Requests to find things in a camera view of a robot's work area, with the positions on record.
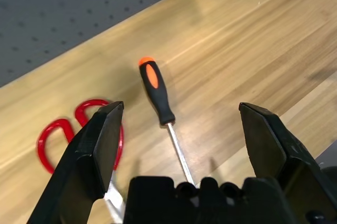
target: wooden table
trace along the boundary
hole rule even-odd
[[[337,139],[337,0],[163,0],[0,88],[0,220],[25,223],[50,175],[35,143],[52,120],[95,97],[123,100],[125,148],[117,185],[136,175],[184,180],[138,72],[154,57],[195,181],[241,185],[253,171],[238,105],[277,113],[316,157]],[[57,131],[53,163],[66,141]],[[89,223],[111,223],[103,201]]]

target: metal shaft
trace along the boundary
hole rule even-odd
[[[171,135],[171,139],[172,139],[175,151],[177,152],[177,155],[179,157],[181,167],[184,170],[185,177],[186,177],[186,179],[189,183],[195,185],[194,181],[193,181],[193,178],[192,178],[192,175],[191,175],[191,172],[190,172],[189,167],[187,165],[186,159],[184,157],[184,154],[183,154],[183,152],[180,148],[177,135],[174,132],[173,125],[172,125],[172,123],[168,123],[167,126],[168,126],[168,129],[169,129],[168,131],[170,132],[170,135]]]

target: pegboard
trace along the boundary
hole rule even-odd
[[[0,86],[160,0],[0,0]]]

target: orange and black handle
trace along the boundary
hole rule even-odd
[[[170,109],[165,83],[156,62],[150,57],[143,57],[139,61],[139,69],[147,95],[156,109],[160,124],[164,126],[173,123],[175,117]]]

